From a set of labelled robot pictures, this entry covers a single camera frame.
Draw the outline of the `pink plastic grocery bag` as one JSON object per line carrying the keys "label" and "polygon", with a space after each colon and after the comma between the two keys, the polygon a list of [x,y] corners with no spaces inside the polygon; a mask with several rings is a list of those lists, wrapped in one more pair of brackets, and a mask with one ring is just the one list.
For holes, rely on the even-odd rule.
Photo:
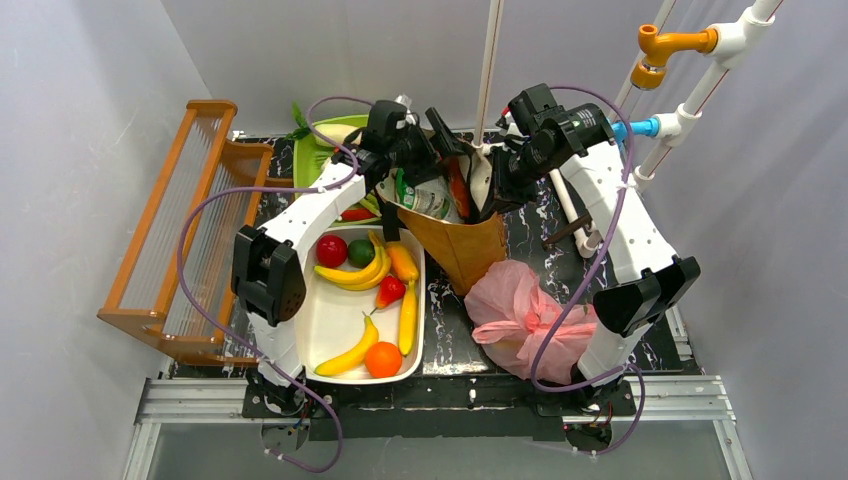
{"label": "pink plastic grocery bag", "polygon": [[[492,362],[522,380],[531,377],[541,343],[563,311],[540,288],[536,273],[515,260],[492,264],[465,296],[465,306],[474,323],[475,343]],[[592,305],[573,307],[545,348],[536,378],[570,384],[572,367],[586,351],[598,323]]]}

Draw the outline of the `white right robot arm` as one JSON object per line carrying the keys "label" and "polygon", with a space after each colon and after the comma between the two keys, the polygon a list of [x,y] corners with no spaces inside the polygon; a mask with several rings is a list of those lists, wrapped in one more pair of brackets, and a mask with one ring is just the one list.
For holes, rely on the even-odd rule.
{"label": "white right robot arm", "polygon": [[633,155],[619,149],[611,123],[594,103],[560,105],[545,83],[521,91],[507,104],[522,137],[517,149],[493,151],[496,183],[507,192],[504,210],[530,201],[536,182],[560,169],[603,235],[601,248],[573,294],[578,301],[604,259],[616,285],[592,297],[599,324],[572,368],[572,382],[542,382],[538,370],[553,336],[547,334],[531,363],[541,391],[600,388],[617,380],[642,337],[675,306],[701,274],[693,257],[681,257],[663,238],[638,193]]}

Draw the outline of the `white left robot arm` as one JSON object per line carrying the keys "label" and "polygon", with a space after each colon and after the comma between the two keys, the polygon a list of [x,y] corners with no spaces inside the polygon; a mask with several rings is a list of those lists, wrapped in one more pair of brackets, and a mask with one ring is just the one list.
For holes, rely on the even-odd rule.
{"label": "white left robot arm", "polygon": [[280,214],[239,229],[231,288],[269,383],[350,385],[409,376],[423,349],[424,250],[400,224],[398,179],[433,179],[459,138],[435,109],[373,102],[367,117],[309,123],[325,164]]}

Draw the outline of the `green chips bag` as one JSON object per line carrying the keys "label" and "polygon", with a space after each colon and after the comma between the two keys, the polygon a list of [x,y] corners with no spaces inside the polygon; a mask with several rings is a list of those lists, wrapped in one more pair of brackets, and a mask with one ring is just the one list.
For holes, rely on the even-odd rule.
{"label": "green chips bag", "polygon": [[398,203],[411,211],[445,222],[461,222],[444,178],[438,177],[412,186],[407,182],[404,170],[397,169],[395,193]]}

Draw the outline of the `orange candy bag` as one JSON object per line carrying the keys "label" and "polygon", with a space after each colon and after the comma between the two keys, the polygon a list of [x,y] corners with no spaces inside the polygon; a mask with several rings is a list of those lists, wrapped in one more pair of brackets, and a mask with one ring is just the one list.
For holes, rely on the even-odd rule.
{"label": "orange candy bag", "polygon": [[447,167],[450,191],[457,212],[463,220],[467,220],[471,215],[471,204],[459,160],[456,157],[449,158]]}

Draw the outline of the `brown paper bag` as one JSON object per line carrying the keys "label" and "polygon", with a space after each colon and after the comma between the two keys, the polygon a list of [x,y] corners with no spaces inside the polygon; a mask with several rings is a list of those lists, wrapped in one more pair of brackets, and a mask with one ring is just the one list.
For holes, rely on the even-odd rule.
{"label": "brown paper bag", "polygon": [[395,175],[376,186],[380,200],[397,206],[400,221],[444,270],[453,291],[467,295],[491,265],[507,258],[505,226],[496,214],[477,224],[449,223],[414,212],[399,204]]}

